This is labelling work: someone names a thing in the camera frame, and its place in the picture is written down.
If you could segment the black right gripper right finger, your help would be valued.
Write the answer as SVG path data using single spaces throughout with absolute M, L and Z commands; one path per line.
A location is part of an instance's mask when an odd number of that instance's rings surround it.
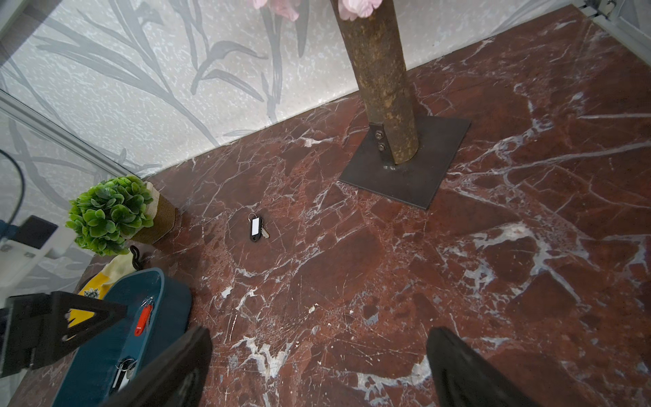
M 538 405 L 447 327 L 430 330 L 427 360 L 439 405 Z

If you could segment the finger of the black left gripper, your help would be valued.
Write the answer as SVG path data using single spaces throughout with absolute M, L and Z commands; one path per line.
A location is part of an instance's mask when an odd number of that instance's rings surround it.
M 52 365 L 126 315 L 125 305 L 74 293 L 10 297 L 1 309 L 1 376 Z

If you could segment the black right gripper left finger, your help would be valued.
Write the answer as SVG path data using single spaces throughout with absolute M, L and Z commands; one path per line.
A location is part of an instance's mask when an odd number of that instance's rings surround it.
M 193 327 L 103 405 L 198 406 L 212 353 L 210 331 Z

